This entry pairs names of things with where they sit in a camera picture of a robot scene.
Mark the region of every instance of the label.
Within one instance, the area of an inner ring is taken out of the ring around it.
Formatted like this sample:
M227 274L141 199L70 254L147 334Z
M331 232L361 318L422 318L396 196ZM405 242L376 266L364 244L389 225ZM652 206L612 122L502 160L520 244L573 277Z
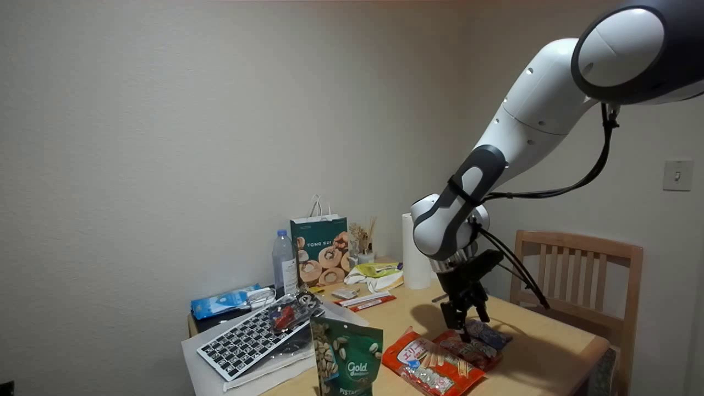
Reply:
M299 290L299 270L295 259L281 261L281 286L285 286L285 295Z
M421 361L422 354L424 354L424 347L418 340L412 340L398 352L398 361L410 364L412 361Z
M347 363L347 372L350 372L352 379L354 379L354 376L369 376L368 363L354 363L354 361L350 361L350 363Z

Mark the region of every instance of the green package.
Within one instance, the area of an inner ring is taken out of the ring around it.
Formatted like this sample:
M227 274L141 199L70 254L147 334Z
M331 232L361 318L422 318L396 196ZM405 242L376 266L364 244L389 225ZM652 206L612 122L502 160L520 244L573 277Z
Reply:
M383 330L325 316L312 318L320 396L372 396Z

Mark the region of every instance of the black cable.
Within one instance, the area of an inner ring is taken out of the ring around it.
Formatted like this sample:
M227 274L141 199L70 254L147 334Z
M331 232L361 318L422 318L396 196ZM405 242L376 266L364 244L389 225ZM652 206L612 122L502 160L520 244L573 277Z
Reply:
M500 250L504 250L504 254L509 258L509 261L513 263L513 269L518 269L520 279L535 293L537 301L550 309L549 296L543 295L541 286L533 279L530 270L524 266L524 261L493 232L488 232L487 229L477 229L480 236L484 236L488 242L493 242L493 247L497 247Z
M522 277L518 270L504 266L502 261L500 261L497 266L502 266L506 273L511 273L511 274L515 274L515 277Z
M564 196L564 193L568 193L573 189L579 189L579 187L592 183L603 171L603 167L607 165L609 148L612 148L612 132L618 127L617 116L618 116L618 107L609 111L607 103L601 103L605 142L601 148L601 154L598 154L597 163L592 165L592 170L579 183L568 184L568 187L560 187L560 189L546 189L546 192L520 192L520 193L518 192L493 192L483 203L495 199L495 198L554 198L554 196Z

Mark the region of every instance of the food packaging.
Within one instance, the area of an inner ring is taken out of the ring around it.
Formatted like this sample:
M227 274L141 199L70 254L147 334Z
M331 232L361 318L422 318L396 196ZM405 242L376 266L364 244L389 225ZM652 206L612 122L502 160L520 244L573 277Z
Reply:
M303 286L343 284L352 269L347 218L314 215L290 220L290 236Z
M248 293L258 293L259 284L248 284L232 290L223 290L219 295L192 298L192 314L196 320L219 316L234 309L251 309Z
M484 380L483 370L412 330L381 361L424 396L462 396Z
M383 330L314 316L310 320L320 396L372 396Z

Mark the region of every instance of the red snack bag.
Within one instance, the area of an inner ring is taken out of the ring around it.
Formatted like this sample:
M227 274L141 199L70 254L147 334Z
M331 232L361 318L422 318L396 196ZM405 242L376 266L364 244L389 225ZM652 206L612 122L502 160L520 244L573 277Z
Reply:
M381 363L424 396L462 396L484 380L483 370L418 332L402 334L383 352Z

